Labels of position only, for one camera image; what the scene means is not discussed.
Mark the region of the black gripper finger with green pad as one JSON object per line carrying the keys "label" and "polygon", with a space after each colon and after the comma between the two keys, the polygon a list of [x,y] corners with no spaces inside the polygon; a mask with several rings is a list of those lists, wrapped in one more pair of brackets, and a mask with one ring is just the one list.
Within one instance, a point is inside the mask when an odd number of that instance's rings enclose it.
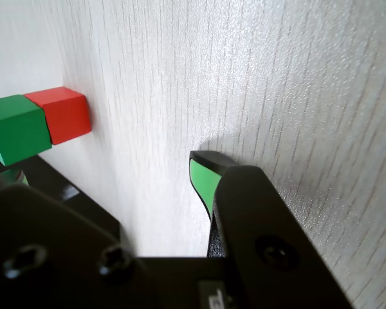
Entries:
{"label": "black gripper finger with green pad", "polygon": [[118,240],[36,189],[0,174],[0,308],[153,308]]}
{"label": "black gripper finger with green pad", "polygon": [[217,226],[241,308],[350,307],[260,167],[217,151],[191,151],[189,176]]}

